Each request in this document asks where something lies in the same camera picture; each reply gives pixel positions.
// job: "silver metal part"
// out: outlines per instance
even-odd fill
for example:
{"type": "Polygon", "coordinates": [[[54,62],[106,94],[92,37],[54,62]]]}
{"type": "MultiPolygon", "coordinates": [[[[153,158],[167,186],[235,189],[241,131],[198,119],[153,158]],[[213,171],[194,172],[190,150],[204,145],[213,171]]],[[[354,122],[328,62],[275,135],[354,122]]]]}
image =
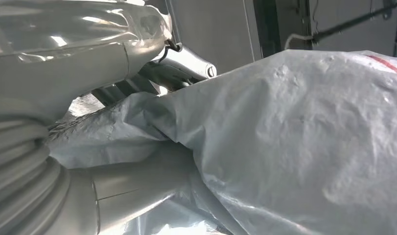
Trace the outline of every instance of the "silver metal part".
{"type": "Polygon", "coordinates": [[[138,73],[171,37],[169,19],[125,2],[0,0],[0,96],[56,121],[77,96],[138,73]]]}
{"type": "Polygon", "coordinates": [[[190,151],[168,144],[140,163],[89,168],[97,193],[100,231],[127,222],[157,206],[188,183],[190,151]]]}
{"type": "Polygon", "coordinates": [[[166,57],[159,63],[173,66],[200,81],[217,76],[217,68],[213,64],[204,60],[187,47],[182,47],[179,52],[169,49],[166,57]]]}

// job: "protective plastic sheet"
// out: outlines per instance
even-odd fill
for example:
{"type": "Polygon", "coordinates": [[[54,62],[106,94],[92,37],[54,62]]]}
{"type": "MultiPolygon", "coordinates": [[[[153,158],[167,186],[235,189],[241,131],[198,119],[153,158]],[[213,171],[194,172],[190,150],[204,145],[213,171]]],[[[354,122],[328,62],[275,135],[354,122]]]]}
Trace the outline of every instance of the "protective plastic sheet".
{"type": "MultiPolygon", "coordinates": [[[[193,150],[205,184],[250,235],[397,235],[395,58],[288,50],[118,107],[131,111],[80,122],[52,152],[78,159],[96,135],[98,151],[119,141],[116,158],[131,161],[142,152],[132,140],[153,143],[146,156],[171,139],[193,150]],[[122,126],[126,136],[115,136],[122,126]]],[[[93,158],[111,163],[108,154],[93,158]]]]}
{"type": "Polygon", "coordinates": [[[110,43],[126,43],[131,49],[156,47],[172,37],[171,18],[143,4],[140,0],[0,0],[0,56],[17,54],[22,62],[34,63],[110,43]]]}

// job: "gray wall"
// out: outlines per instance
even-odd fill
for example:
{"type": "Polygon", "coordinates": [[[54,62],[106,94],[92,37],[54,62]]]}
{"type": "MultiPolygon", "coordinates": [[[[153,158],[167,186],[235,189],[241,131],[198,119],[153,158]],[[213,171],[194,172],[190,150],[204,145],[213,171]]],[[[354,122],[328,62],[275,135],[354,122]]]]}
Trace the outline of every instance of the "gray wall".
{"type": "MultiPolygon", "coordinates": [[[[317,0],[309,0],[311,19],[317,0]]],[[[324,30],[370,12],[370,3],[374,9],[382,8],[383,0],[319,0],[316,19],[318,29],[324,30]]],[[[311,21],[312,33],[316,31],[311,21]]],[[[341,34],[333,35],[321,41],[315,50],[371,50],[386,55],[393,55],[397,30],[397,9],[392,17],[385,21],[378,16],[350,28],[341,34]]]]}
{"type": "Polygon", "coordinates": [[[175,37],[218,74],[261,59],[252,0],[167,0],[175,37]]]}

